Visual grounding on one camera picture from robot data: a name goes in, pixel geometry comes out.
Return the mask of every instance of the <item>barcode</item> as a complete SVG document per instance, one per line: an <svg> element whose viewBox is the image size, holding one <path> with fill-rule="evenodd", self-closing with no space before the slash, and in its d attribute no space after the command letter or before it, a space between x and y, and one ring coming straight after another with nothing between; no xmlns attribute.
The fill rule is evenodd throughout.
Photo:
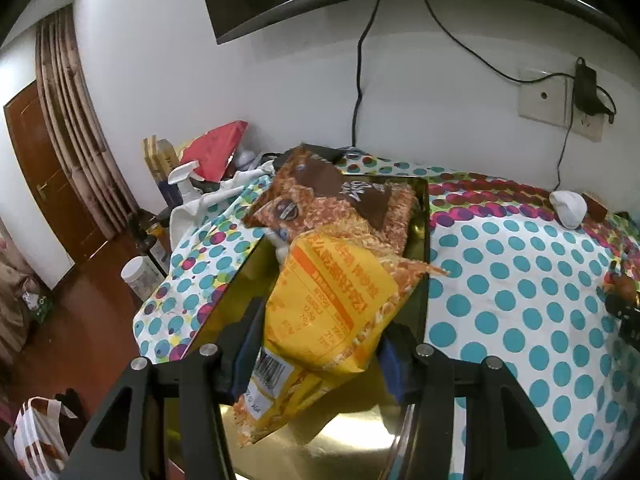
<svg viewBox="0 0 640 480"><path fill-rule="evenodd" d="M293 366L262 348L254 367L254 376L260 381L263 389L275 399L292 371Z"/></svg>

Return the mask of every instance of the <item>brown curtain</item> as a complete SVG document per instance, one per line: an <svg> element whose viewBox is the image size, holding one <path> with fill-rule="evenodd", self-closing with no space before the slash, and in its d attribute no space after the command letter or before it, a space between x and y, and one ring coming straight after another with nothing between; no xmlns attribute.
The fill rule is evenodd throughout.
<svg viewBox="0 0 640 480"><path fill-rule="evenodd" d="M38 24L36 78L58 160L107 240L126 228L136 202L104 139L82 74L72 7Z"/></svg>

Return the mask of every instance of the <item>wall switch plate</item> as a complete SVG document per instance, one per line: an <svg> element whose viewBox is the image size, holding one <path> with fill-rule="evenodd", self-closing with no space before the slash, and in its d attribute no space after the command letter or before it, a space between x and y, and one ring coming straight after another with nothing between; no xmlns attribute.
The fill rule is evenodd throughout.
<svg viewBox="0 0 640 480"><path fill-rule="evenodd" d="M520 79L538 79L548 72L520 68ZM535 84L521 84L518 96L518 115L553 124L568 126L567 121L567 82L564 77L551 77L546 81Z"/></svg>

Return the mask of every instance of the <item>spray bottle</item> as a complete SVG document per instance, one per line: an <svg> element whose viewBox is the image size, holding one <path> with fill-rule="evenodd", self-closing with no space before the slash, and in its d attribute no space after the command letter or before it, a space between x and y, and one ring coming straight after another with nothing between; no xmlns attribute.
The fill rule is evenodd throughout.
<svg viewBox="0 0 640 480"><path fill-rule="evenodd" d="M181 166L178 166L169 173L169 177L167 179L168 184L177 184L178 189L180 190L180 194L182 195L182 203L186 204L187 202L192 202L193 200L199 199L202 194L199 190L193 187L193 184L189 180L189 178L193 178L195 180L204 180L201 176L196 174L193 170L199 167L200 163L197 160L192 160L191 162L187 162Z"/></svg>

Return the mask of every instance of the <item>gold tray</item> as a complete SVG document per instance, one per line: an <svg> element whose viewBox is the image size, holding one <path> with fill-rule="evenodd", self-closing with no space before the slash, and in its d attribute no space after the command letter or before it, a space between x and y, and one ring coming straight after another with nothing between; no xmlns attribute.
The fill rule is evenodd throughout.
<svg viewBox="0 0 640 480"><path fill-rule="evenodd" d="M406 182L418 197L404 256L429 259L428 184L419 177L350 175L368 182ZM190 350L215 342L228 323L239 320L254 296L267 297L278 277L273 246L261 240L236 274ZM407 325L418 341L424 338L428 276L415 288L395 321ZM289 424L257 444L240 448L233 409L220 406L226 442L238 478L250 480L374 480L388 469L408 413L385 389L378 362L343 386L332 390ZM182 468L177 399L165 404L166 456Z"/></svg>

